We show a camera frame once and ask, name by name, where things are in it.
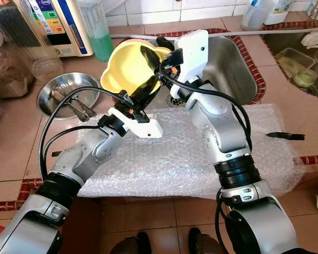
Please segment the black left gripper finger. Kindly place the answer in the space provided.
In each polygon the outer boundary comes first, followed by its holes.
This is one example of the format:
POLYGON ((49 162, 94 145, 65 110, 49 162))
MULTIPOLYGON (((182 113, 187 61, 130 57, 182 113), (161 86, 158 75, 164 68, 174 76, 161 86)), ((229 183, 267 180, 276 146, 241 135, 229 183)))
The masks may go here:
POLYGON ((130 95, 132 101, 145 101, 149 96, 149 79, 137 87, 130 95))
POLYGON ((157 91, 161 87, 161 80, 152 75, 147 81, 140 85, 140 104, 149 105, 149 103, 156 97, 157 91))

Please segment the yellow plastic bowl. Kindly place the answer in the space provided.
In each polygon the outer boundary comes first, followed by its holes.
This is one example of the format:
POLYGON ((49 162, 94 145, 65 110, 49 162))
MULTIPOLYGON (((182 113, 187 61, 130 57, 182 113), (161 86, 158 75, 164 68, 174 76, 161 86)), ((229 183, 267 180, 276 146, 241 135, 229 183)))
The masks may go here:
POLYGON ((118 44, 110 56, 106 70, 103 71, 100 83, 103 89, 117 94, 125 90, 132 94, 138 87, 147 82, 154 74, 154 68, 147 65, 142 46, 152 49, 160 60, 171 51, 168 48, 153 46, 149 41, 142 39, 129 39, 118 44))

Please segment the green dish soap bottle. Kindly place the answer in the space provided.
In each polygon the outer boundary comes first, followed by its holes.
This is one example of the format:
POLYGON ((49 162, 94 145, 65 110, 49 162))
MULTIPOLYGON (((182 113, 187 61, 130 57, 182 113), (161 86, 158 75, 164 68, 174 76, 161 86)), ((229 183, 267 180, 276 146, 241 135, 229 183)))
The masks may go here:
POLYGON ((113 52, 110 29, 101 3, 102 0, 77 0, 86 33, 94 56, 100 61, 109 61, 113 52))

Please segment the steel sink basin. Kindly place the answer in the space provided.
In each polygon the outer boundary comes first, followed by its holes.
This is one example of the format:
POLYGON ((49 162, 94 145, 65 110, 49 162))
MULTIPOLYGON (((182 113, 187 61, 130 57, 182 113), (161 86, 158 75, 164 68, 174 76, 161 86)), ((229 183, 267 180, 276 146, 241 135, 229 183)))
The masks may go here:
MULTIPOLYGON (((302 38, 304 38, 304 36, 306 36, 307 34, 309 34, 309 32, 289 33, 289 34, 266 34, 263 36, 263 40, 267 43, 267 46, 271 50, 273 57, 275 57, 275 55, 277 53, 280 53, 283 49, 294 48, 304 54, 307 54, 309 57, 314 58, 314 54, 318 51, 318 48, 306 49, 301 44, 302 38)), ((312 67, 312 70, 315 72, 316 63, 312 67)), ((316 95, 318 97, 318 78, 311 87, 300 88, 300 89, 305 92, 308 92, 311 95, 316 95)))
POLYGON ((217 36, 223 29, 208 29, 208 62, 203 80, 239 103, 259 104, 266 93, 266 82, 240 36, 217 36))

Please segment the steel spoon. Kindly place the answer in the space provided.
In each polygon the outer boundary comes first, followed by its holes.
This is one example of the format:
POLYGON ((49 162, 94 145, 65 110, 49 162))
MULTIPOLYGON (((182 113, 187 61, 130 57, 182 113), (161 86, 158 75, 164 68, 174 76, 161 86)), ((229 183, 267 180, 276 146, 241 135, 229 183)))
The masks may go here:
POLYGON ((65 101, 64 98, 65 96, 62 95, 59 91, 57 90, 52 90, 51 92, 52 97, 54 97, 55 99, 60 100, 61 102, 64 102, 64 105, 67 106, 67 108, 71 109, 77 116, 77 118, 81 121, 81 122, 87 122, 89 120, 89 118, 86 118, 86 116, 79 111, 77 108, 75 108, 70 102, 69 100, 65 101))

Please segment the clear bubble wrap sheet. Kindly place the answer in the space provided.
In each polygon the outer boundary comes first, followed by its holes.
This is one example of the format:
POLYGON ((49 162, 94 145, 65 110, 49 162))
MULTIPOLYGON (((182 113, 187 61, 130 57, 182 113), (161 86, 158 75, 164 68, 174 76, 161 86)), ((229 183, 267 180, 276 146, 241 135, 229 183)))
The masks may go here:
MULTIPOLYGON (((296 154, 289 140, 271 138, 284 130, 275 105, 246 105, 252 124, 254 166, 275 195, 293 189, 304 170, 294 163, 296 154)), ((163 135, 140 138, 128 134, 110 160, 91 176, 79 191, 80 197, 215 198, 219 177, 207 156, 207 148, 183 108, 152 110, 163 135)))

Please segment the white pipe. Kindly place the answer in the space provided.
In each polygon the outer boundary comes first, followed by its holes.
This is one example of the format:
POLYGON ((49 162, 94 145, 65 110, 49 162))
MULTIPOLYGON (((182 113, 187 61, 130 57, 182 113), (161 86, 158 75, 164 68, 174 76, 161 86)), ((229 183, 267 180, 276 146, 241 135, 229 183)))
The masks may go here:
MULTIPOLYGON (((280 31, 237 31, 237 32, 216 32, 208 34, 209 37, 226 37, 226 36, 240 36, 240 35, 264 35, 264 34, 289 34, 289 33, 302 33, 318 31, 318 28, 309 29, 292 29, 280 31)), ((137 35, 137 34, 114 34, 111 35, 112 39, 144 39, 156 40, 157 36, 152 35, 137 35)))

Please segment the steel bowl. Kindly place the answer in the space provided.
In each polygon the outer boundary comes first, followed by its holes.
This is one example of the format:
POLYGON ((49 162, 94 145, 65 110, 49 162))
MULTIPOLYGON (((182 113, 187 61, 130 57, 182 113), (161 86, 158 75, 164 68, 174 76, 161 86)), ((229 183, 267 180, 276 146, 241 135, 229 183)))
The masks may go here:
MULTIPOLYGON (((100 82, 93 76, 83 72, 69 72, 62 74, 47 82, 40 90, 37 98, 37 105, 45 116, 51 116, 53 110, 59 105, 60 100, 71 91, 80 87, 101 87, 100 82)), ((87 114, 82 108, 83 105, 92 109, 98 101, 99 92, 82 91, 72 96, 71 102, 74 103, 75 111, 69 104, 65 104, 57 114, 55 120, 64 120, 72 117, 78 117, 79 114, 87 114)))

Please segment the clear toothbrush cup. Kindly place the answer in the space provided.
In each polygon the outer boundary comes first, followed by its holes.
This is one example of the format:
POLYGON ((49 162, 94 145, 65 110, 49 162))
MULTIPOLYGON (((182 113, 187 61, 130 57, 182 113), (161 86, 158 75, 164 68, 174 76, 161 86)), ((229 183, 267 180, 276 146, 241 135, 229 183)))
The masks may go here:
POLYGON ((248 9, 242 15, 242 30, 261 31, 264 22, 270 16, 274 4, 273 0, 251 0, 248 9))

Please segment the beige water ionizer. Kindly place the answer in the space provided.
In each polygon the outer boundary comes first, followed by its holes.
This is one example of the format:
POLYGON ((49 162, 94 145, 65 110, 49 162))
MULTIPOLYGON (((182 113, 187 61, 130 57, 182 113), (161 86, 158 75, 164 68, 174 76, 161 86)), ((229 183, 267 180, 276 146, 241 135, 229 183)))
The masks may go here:
POLYGON ((59 57, 92 56, 93 46, 79 7, 80 0, 20 0, 28 19, 45 35, 59 57))

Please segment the glass food container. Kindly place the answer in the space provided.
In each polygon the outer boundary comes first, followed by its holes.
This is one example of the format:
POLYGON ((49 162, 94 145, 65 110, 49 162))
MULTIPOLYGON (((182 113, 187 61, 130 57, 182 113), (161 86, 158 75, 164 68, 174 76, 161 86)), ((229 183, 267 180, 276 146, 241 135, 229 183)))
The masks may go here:
POLYGON ((312 70, 316 60, 294 48, 283 49, 275 55, 285 75, 297 87, 309 88, 317 80, 317 74, 312 70))

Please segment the black robot left foot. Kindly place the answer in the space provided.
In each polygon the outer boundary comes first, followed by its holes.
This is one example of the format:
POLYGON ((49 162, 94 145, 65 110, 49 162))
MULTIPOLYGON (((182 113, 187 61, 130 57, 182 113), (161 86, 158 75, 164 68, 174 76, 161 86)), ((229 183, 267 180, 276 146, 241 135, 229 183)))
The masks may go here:
POLYGON ((140 231, 115 244, 109 254, 152 254, 151 242, 147 233, 140 231))

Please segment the black robot foot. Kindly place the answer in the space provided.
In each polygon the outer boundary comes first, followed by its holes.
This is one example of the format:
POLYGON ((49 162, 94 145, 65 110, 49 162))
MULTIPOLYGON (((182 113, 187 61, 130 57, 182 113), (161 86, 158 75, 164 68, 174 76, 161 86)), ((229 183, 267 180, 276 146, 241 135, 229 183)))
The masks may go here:
POLYGON ((225 254, 220 243, 203 234, 198 228, 190 228, 188 233, 188 250, 189 254, 225 254))
POLYGON ((152 254, 151 242, 147 233, 140 231, 115 244, 109 254, 152 254))

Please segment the black robot right foot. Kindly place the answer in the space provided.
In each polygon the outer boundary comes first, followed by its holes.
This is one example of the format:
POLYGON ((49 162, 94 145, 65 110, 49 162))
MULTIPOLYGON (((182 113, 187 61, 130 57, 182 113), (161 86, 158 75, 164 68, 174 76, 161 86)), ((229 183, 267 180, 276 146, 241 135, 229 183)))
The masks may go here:
POLYGON ((225 254, 220 243, 203 234, 198 228, 190 228, 188 233, 188 250, 189 254, 225 254))

